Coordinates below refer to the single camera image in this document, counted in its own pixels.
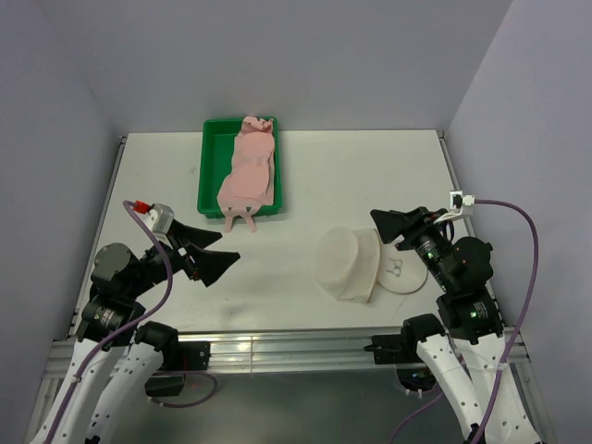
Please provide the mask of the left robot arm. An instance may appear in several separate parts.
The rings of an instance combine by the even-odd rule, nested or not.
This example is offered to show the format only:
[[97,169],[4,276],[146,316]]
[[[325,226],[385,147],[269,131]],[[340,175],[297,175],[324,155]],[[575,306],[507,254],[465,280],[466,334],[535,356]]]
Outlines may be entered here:
[[179,361],[179,333],[149,320],[138,301],[148,290],[182,271],[206,287],[239,259],[209,245],[221,233],[191,228],[176,220],[164,228],[145,226],[152,247],[137,257],[115,242],[94,258],[90,300],[84,306],[68,371],[33,442],[107,443],[117,423],[146,382]]

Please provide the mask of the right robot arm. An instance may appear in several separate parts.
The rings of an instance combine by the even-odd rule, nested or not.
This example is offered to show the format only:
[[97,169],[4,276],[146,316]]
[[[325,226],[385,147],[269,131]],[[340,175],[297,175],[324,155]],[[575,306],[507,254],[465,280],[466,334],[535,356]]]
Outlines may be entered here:
[[383,243],[413,251],[441,287],[438,314],[404,321],[395,353],[423,362],[435,377],[467,443],[539,443],[508,366],[514,339],[487,289],[492,246],[452,240],[450,213],[418,207],[370,213]]

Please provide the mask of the pink bra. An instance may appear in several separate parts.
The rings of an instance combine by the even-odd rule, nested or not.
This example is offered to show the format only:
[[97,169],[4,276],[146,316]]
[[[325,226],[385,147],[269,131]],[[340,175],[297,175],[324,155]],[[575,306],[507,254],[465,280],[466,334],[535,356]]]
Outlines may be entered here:
[[255,232],[253,216],[275,198],[274,119],[246,117],[234,139],[231,171],[217,195],[225,217],[225,231],[230,232],[236,217],[241,217]]

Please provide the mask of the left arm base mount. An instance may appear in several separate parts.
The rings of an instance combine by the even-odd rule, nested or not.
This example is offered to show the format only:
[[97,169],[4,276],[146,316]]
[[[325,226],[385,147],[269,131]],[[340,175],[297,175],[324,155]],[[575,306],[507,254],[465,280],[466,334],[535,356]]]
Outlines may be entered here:
[[177,397],[185,387],[191,372],[208,369],[211,344],[208,341],[180,341],[176,351],[158,372],[181,372],[176,376],[153,376],[144,385],[148,397]]

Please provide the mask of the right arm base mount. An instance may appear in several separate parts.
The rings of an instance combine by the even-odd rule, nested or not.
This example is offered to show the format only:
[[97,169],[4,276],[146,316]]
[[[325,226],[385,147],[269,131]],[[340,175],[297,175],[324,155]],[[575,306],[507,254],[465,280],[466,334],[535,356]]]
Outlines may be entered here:
[[373,354],[375,365],[392,366],[396,371],[397,384],[406,396],[421,399],[436,393],[438,382],[415,351],[411,351],[401,334],[374,335],[371,343],[364,346],[365,352]]

